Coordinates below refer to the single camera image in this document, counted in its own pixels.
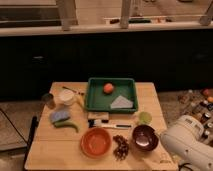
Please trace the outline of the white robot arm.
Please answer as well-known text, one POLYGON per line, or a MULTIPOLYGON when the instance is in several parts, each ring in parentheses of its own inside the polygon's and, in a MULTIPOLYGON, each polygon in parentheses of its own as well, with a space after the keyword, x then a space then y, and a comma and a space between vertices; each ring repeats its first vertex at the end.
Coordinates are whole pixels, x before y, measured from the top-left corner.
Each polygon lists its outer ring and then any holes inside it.
POLYGON ((203 125, 194 117, 181 116, 160 133, 160 141, 169 152, 180 156, 201 171, 213 171, 213 148, 200 142, 203 125))

